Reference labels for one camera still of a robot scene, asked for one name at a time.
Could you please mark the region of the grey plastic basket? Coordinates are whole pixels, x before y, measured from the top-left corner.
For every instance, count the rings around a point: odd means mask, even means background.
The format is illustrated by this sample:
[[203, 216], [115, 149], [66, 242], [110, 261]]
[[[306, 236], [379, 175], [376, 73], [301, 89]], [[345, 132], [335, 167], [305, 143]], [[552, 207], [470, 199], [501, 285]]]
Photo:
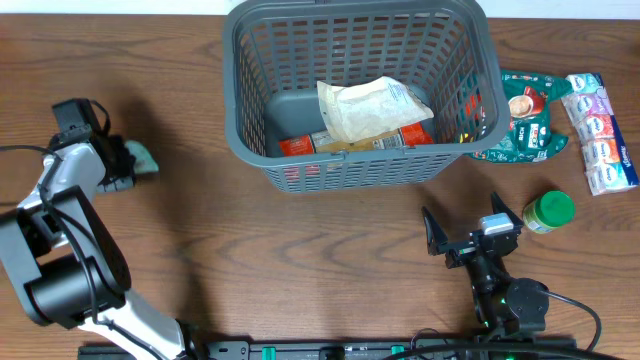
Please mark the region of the grey plastic basket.
[[[510, 112], [487, 18], [473, 0], [246, 1], [224, 33], [226, 140], [288, 193], [432, 179], [498, 144]], [[388, 76], [433, 111], [429, 145], [288, 157], [280, 142], [319, 132], [316, 86]]]

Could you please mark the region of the green coffee bag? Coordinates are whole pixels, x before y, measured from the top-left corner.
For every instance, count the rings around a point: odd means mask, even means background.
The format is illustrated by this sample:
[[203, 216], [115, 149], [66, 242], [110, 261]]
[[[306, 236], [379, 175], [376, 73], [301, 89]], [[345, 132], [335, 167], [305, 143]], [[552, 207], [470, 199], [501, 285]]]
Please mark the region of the green coffee bag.
[[510, 109], [509, 131], [495, 146], [469, 157], [498, 164], [536, 163], [560, 153], [568, 137], [552, 131], [550, 106], [572, 93], [571, 83], [562, 77], [514, 70], [503, 70], [501, 80]]

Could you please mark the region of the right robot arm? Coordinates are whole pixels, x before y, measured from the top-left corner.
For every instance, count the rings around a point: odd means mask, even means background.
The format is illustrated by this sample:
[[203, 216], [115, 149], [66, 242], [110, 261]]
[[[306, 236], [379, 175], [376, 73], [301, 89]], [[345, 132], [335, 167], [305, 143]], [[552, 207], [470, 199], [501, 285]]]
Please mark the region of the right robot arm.
[[519, 336], [541, 332], [549, 299], [546, 287], [529, 278], [511, 276], [503, 258], [518, 247], [524, 222], [499, 197], [491, 194], [493, 213], [479, 220], [466, 240], [452, 242], [434, 216], [422, 209], [428, 253], [445, 257], [448, 269], [468, 274], [476, 316], [491, 335]]

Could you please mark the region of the tissue pack multipack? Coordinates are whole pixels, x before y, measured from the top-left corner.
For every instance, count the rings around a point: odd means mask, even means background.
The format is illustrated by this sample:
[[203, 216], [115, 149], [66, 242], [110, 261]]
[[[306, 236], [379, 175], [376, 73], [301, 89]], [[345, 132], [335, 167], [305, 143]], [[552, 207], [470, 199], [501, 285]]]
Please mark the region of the tissue pack multipack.
[[575, 128], [593, 196], [639, 186], [639, 176], [599, 73], [570, 74], [572, 92], [561, 101]]

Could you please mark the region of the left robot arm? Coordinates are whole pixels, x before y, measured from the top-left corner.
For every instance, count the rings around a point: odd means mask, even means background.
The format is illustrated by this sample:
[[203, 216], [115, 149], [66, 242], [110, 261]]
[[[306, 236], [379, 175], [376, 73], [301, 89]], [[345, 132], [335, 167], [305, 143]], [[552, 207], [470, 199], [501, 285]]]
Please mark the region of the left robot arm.
[[132, 288], [122, 252], [92, 201], [135, 183], [119, 136], [53, 137], [32, 192], [1, 217], [1, 263], [28, 317], [102, 336], [135, 359], [200, 359], [188, 325]]

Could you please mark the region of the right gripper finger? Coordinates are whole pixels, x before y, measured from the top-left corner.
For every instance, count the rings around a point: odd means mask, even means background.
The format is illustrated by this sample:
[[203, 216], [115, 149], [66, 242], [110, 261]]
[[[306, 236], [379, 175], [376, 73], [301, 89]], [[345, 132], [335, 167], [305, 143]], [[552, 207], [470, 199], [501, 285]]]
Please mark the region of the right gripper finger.
[[512, 222], [515, 231], [520, 231], [523, 227], [523, 221], [518, 217], [500, 198], [497, 192], [491, 193], [491, 204], [494, 214], [504, 213]]
[[426, 229], [428, 252], [432, 256], [442, 255], [448, 251], [448, 237], [431, 212], [422, 207], [422, 216]]

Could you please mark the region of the orange pasta package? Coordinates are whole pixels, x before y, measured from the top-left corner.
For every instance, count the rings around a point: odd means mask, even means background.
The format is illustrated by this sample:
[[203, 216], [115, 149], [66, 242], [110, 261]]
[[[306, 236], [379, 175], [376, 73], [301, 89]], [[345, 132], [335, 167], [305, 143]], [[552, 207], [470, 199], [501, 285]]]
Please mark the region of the orange pasta package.
[[280, 141], [279, 147], [285, 156], [300, 156], [316, 153], [387, 150], [429, 144], [433, 144], [433, 139], [420, 123], [415, 123], [355, 143], [335, 140], [328, 131], [320, 131]]

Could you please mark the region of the light blue wipes packet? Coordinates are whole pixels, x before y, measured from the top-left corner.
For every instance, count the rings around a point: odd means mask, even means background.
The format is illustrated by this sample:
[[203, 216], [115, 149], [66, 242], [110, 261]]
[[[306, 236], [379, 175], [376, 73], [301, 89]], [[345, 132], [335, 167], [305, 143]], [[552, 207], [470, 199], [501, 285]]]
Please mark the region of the light blue wipes packet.
[[139, 177], [156, 174], [159, 165], [140, 142], [126, 140], [117, 147], [119, 159], [104, 182], [97, 186], [99, 193], [121, 192], [133, 188]]

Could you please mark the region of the green lid jar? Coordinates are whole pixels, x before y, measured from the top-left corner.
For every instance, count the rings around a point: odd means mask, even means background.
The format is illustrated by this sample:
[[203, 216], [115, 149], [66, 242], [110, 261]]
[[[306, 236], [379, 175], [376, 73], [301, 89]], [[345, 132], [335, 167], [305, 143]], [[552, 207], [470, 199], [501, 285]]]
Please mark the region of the green lid jar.
[[575, 214], [576, 207], [571, 197], [553, 190], [526, 205], [522, 220], [531, 231], [546, 234], [570, 223]]

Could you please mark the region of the beige paper pouch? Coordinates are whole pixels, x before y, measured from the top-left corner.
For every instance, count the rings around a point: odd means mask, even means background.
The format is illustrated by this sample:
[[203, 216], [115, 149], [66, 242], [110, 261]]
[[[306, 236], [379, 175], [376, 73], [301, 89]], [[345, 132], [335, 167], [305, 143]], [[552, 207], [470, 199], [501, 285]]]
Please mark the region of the beige paper pouch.
[[434, 117], [408, 86], [387, 76], [350, 87], [318, 81], [316, 89], [326, 130], [341, 142], [355, 143]]

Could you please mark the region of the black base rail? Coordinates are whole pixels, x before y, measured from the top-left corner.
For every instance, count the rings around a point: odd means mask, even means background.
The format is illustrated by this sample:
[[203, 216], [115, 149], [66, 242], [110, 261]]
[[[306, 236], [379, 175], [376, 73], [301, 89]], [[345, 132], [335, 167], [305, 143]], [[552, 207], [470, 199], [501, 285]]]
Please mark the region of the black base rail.
[[[554, 345], [577, 348], [570, 338], [534, 338], [525, 342], [539, 345]], [[434, 345], [461, 345], [463, 339], [419, 338], [413, 344], [402, 341], [387, 342], [333, 342], [333, 343], [249, 343], [246, 341], [221, 341], [207, 345], [204, 355], [211, 360], [358, 360], [383, 359], [403, 351]], [[135, 359], [117, 346], [91, 345], [78, 349], [79, 360]], [[448, 351], [424, 354], [410, 359], [566, 359], [557, 355], [535, 355], [530, 353], [472, 353], [470, 351]]]

